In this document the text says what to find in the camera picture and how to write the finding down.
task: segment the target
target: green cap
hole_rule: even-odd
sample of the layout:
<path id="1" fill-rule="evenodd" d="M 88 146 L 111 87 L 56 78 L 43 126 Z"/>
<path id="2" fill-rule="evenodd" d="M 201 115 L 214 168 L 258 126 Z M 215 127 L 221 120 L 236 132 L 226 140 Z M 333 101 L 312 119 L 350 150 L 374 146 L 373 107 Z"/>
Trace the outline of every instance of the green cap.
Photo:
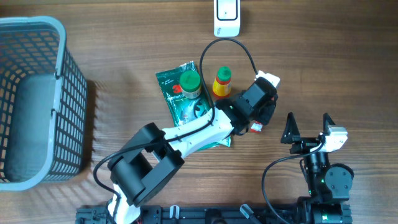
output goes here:
<path id="1" fill-rule="evenodd" d="M 219 80 L 221 80 L 223 82 L 227 82 L 232 77 L 231 69 L 229 69 L 228 67 L 225 67 L 225 66 L 221 67 L 218 70 L 217 77 Z"/>
<path id="2" fill-rule="evenodd" d="M 180 85 L 184 91 L 197 91 L 201 85 L 200 75 L 193 70 L 186 71 L 180 76 Z"/>

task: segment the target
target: green package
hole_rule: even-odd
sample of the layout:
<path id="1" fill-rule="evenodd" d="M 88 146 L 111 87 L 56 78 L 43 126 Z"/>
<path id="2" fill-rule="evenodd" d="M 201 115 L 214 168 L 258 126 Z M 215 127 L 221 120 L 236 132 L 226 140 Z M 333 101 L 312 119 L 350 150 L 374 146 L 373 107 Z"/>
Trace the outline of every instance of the green package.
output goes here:
<path id="1" fill-rule="evenodd" d="M 194 119 L 204 115 L 210 109 L 210 105 L 203 90 L 198 98 L 192 100 L 186 98 L 182 94 L 180 75 L 188 70 L 197 72 L 196 66 L 193 62 L 185 63 L 172 70 L 156 73 L 160 89 L 162 90 L 167 106 L 169 106 L 170 113 L 172 114 L 174 126 L 180 126 L 193 121 Z M 231 136 L 222 141 L 203 146 L 200 150 L 208 149 L 220 144 L 230 147 Z"/>

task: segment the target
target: wood grain surface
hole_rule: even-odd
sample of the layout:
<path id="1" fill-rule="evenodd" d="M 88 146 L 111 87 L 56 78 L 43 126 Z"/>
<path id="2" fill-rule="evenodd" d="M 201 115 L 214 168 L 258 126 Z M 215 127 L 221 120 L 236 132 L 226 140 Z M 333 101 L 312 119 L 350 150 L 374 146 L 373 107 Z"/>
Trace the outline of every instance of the wood grain surface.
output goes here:
<path id="1" fill-rule="evenodd" d="M 330 155 L 355 171 L 349 204 L 354 223 L 397 223 L 398 216 L 398 3 L 396 1 L 243 1 L 240 40 L 258 69 L 279 76 L 279 101 L 261 134 L 234 137 L 232 147 L 194 153 L 151 205 L 264 204 L 261 174 L 287 156 L 280 144 L 287 113 L 302 136 L 322 130 L 328 112 L 349 132 Z M 69 182 L 0 193 L 1 223 L 74 223 L 82 205 L 111 194 L 93 181 L 92 168 L 118 151 L 143 125 L 172 126 L 155 73 L 191 60 L 215 39 L 213 3 L 123 3 L 2 6 L 1 17 L 50 15 L 61 20 L 68 48 L 89 80 L 85 152 L 89 165 Z M 233 43 L 208 51 L 203 73 L 212 84 L 229 66 L 233 88 L 253 81 L 248 58 Z M 99 172 L 111 185 L 109 171 Z M 274 203 L 308 195 L 299 161 L 268 174 Z"/>
<path id="2" fill-rule="evenodd" d="M 187 2 L 196 0 L 0 0 L 0 5 L 36 5 L 36 4 L 94 4 L 94 3 L 122 3 L 122 2 Z"/>

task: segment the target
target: black cable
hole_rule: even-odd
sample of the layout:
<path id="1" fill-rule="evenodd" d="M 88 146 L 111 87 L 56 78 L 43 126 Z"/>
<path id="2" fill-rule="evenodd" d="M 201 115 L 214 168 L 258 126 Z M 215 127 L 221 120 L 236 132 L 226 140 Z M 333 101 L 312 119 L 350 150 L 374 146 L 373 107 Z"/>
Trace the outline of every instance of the black cable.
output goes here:
<path id="1" fill-rule="evenodd" d="M 307 182 L 307 174 L 305 173 L 305 169 L 304 169 L 304 166 L 303 166 L 303 160 L 304 160 L 304 159 L 301 159 L 301 160 L 300 160 L 300 169 L 301 169 L 301 172 L 302 172 L 303 175 L 304 175 L 305 181 Z"/>
<path id="2" fill-rule="evenodd" d="M 247 125 L 247 126 L 246 126 L 246 131 L 245 131 L 245 132 L 243 132 L 243 133 L 238 133 L 238 134 L 236 134 L 236 135 L 237 135 L 237 136 L 244 136 L 248 131 L 249 131 L 249 126 Z"/>
<path id="3" fill-rule="evenodd" d="M 231 39 L 231 38 L 220 38 L 220 39 L 216 39 L 216 40 L 212 41 L 212 42 L 211 42 L 210 44 L 208 44 L 207 47 L 204 49 L 203 53 L 202 53 L 201 56 L 200 56 L 200 61 L 199 61 L 199 75 L 200 75 L 200 78 L 201 78 L 201 81 L 202 81 L 202 83 L 201 83 L 201 84 L 202 84 L 202 88 L 205 90 L 206 96 L 207 96 L 208 101 L 209 101 L 209 104 L 210 104 L 210 108 L 211 108 L 211 110 L 212 110 L 212 112 L 211 112 L 211 118 L 210 118 L 209 122 L 207 122 L 204 126 L 198 128 L 198 129 L 196 129 L 196 130 L 190 131 L 190 132 L 188 132 L 188 133 L 182 134 L 182 135 L 180 135 L 180 136 L 177 136 L 177 137 L 175 137 L 175 138 L 168 139 L 168 140 L 166 140 L 167 142 L 172 142 L 172 141 L 181 140 L 181 138 L 185 138 L 185 137 L 187 137 L 187 136 L 189 136 L 189 135 L 191 135 L 191 134 L 195 134 L 195 133 L 197 133 L 197 132 L 199 132 L 199 131 L 204 130 L 205 128 L 207 128 L 209 125 L 211 125 L 211 124 L 213 123 L 214 118 L 215 118 L 215 116 L 216 116 L 215 106 L 214 106 L 213 100 L 211 99 L 210 92 L 209 92 L 209 90 L 207 89 L 205 79 L 203 78 L 203 70 L 202 70 L 202 68 L 201 68 L 201 65 L 202 65 L 202 62 L 203 62 L 203 58 L 205 57 L 206 51 L 207 51 L 213 44 L 215 44 L 215 43 L 217 43 L 217 42 L 220 42 L 220 41 L 223 41 L 223 40 L 232 41 L 232 42 L 234 42 L 234 43 L 237 43 L 239 46 L 241 46 L 241 47 L 243 48 L 243 50 L 246 52 L 246 54 L 248 55 L 248 57 L 249 57 L 249 59 L 250 59 L 250 62 L 251 62 L 251 65 L 252 65 L 252 67 L 253 67 L 254 72 L 256 73 L 256 75 L 258 74 L 256 65 L 254 64 L 253 58 L 251 57 L 251 54 L 250 54 L 249 50 L 248 50 L 242 43 L 240 43 L 239 41 L 237 41 L 237 40 L 235 40 L 235 39 Z"/>
<path id="4" fill-rule="evenodd" d="M 125 153 L 125 152 L 129 152 L 129 151 L 133 151 L 133 150 L 137 150 L 137 149 L 142 149 L 142 148 L 144 148 L 144 147 L 154 146 L 154 145 L 156 145 L 156 144 L 159 144 L 159 143 L 146 143 L 146 144 L 141 144 L 141 145 L 129 147 L 129 148 L 127 148 L 127 149 L 122 149 L 122 150 L 120 150 L 120 151 L 118 151 L 118 152 L 115 152 L 115 153 L 112 153 L 112 154 L 106 156 L 104 159 L 102 159 L 102 160 L 94 167 L 94 170 L 93 170 L 93 177 L 94 177 L 95 182 L 96 182 L 100 187 L 102 187 L 102 188 L 104 188 L 105 190 L 107 190 L 107 191 L 109 191 L 109 192 L 112 192 L 112 193 L 114 193 L 114 194 L 116 195 L 116 205 L 115 205 L 115 207 L 114 207 L 113 216 L 112 216 L 112 217 L 113 217 L 113 223 L 116 223 L 116 213 L 117 213 L 117 210 L 118 210 L 118 207 L 119 207 L 119 203 L 120 203 L 120 198 L 121 198 L 121 196 L 120 196 L 119 193 L 117 193 L 117 191 L 113 190 L 112 188 L 108 187 L 107 185 L 104 185 L 104 184 L 98 179 L 98 176 L 97 176 L 98 169 L 99 169 L 106 161 L 108 161 L 108 160 L 110 160 L 110 159 L 112 159 L 112 158 L 114 158 L 114 157 L 116 157 L 116 156 L 120 156 L 121 154 L 123 154 L 123 153 Z"/>
<path id="5" fill-rule="evenodd" d="M 314 150 L 314 151 L 312 151 L 312 152 L 306 153 L 306 154 L 296 155 L 296 156 L 288 156 L 288 157 L 284 157 L 284 158 L 278 159 L 278 160 L 272 162 L 271 164 L 269 164 L 269 165 L 267 166 L 267 168 L 264 170 L 264 173 L 262 173 L 261 187 L 262 187 L 262 194 L 263 194 L 263 196 L 264 196 L 264 199 L 266 200 L 269 209 L 271 209 L 271 211 L 274 212 L 274 214 L 275 214 L 282 222 L 284 222 L 285 224 L 290 224 L 290 223 L 289 223 L 288 221 L 286 221 L 285 219 L 283 219 L 283 218 L 275 211 L 274 207 L 272 207 L 271 203 L 270 203 L 269 200 L 268 200 L 268 197 L 267 197 L 267 194 L 266 194 L 266 183 L 265 183 L 267 171 L 268 171 L 273 165 L 277 164 L 278 162 L 283 162 L 283 161 L 286 161 L 286 160 L 289 160 L 289 159 L 296 159 L 296 158 L 300 158 L 300 157 L 310 156 L 310 155 L 312 155 L 312 154 L 314 154 L 314 153 L 317 153 L 317 152 L 319 152 L 319 150 L 322 149 L 322 147 L 323 147 L 324 144 L 325 144 L 324 141 L 322 141 L 322 143 L 319 145 L 318 149 L 316 149 L 316 150 Z"/>

